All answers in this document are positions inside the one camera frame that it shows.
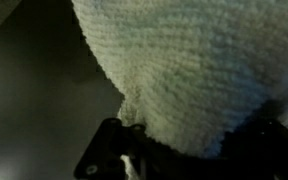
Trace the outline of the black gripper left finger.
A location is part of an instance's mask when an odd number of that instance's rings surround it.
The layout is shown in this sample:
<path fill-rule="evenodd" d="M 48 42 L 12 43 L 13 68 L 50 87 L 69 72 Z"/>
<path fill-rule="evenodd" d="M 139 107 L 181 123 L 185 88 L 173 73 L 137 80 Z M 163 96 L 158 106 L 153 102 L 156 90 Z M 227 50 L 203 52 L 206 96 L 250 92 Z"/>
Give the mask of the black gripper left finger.
<path fill-rule="evenodd" d="M 103 120 L 77 163 L 74 178 L 128 180 L 126 162 L 122 159 L 122 156 L 128 156 L 138 180 L 149 180 L 148 160 L 136 137 L 136 134 L 143 135 L 144 131 L 145 126 L 141 124 L 125 127 L 117 118 Z"/>

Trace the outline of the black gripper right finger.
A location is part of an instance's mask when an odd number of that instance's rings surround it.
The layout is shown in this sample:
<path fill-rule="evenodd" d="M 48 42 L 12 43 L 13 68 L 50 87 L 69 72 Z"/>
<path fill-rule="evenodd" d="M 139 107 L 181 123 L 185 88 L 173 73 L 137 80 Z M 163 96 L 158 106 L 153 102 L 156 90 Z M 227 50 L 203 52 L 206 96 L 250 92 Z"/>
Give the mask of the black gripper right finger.
<path fill-rule="evenodd" d="M 288 129 L 276 120 L 252 120 L 221 145 L 220 180 L 288 180 Z"/>

